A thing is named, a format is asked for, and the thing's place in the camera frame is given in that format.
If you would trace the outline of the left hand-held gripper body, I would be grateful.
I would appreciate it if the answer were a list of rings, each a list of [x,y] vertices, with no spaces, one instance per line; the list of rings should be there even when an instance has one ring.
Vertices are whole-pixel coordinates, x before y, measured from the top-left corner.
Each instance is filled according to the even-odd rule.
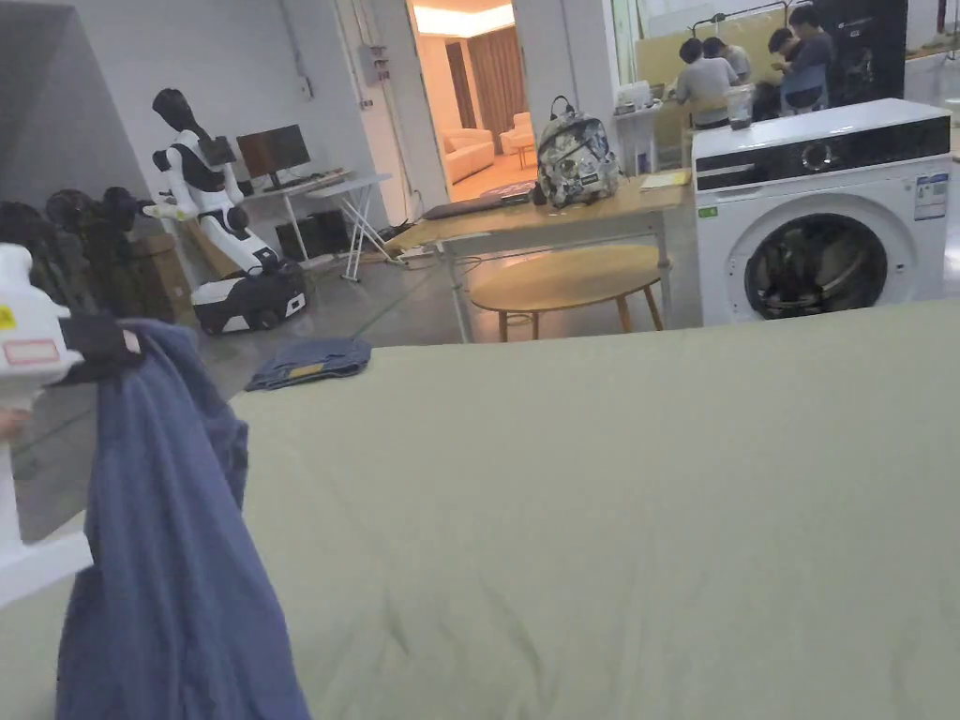
[[[1,246],[1,407],[32,411],[43,390],[105,381],[120,373],[120,326],[74,315],[35,287],[31,253]],[[91,566],[83,531],[23,541],[8,440],[1,441],[1,605],[7,607]]]

